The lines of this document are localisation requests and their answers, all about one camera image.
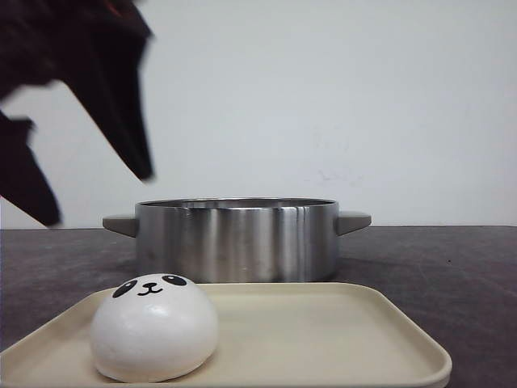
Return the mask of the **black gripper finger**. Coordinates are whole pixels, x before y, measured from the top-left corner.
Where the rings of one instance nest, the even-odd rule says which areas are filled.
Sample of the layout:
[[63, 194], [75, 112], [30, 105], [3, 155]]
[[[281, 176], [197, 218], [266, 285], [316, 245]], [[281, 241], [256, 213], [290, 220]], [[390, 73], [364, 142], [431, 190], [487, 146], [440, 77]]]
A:
[[33, 123], [1, 115], [1, 197], [44, 226], [61, 223], [56, 197], [28, 145]]

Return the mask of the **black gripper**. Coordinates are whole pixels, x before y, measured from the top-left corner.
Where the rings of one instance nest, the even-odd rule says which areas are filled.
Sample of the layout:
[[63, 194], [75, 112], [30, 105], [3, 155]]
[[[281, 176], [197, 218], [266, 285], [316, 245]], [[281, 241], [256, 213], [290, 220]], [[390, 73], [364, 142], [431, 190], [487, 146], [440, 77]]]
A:
[[151, 179], [138, 71], [151, 36], [134, 1], [3, 1], [1, 97], [61, 80], [125, 166]]

